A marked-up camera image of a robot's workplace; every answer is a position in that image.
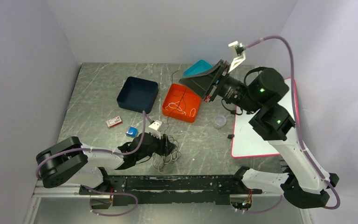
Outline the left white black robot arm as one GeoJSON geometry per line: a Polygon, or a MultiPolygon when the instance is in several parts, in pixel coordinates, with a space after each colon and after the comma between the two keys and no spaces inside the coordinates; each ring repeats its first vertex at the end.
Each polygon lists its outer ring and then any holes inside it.
{"type": "Polygon", "coordinates": [[[36,177],[45,188],[55,188],[64,183],[85,185],[98,194],[110,189],[107,169],[129,169],[154,154],[172,155],[176,145],[166,134],[159,139],[149,133],[114,149],[95,148],[69,137],[36,156],[36,177]]]}

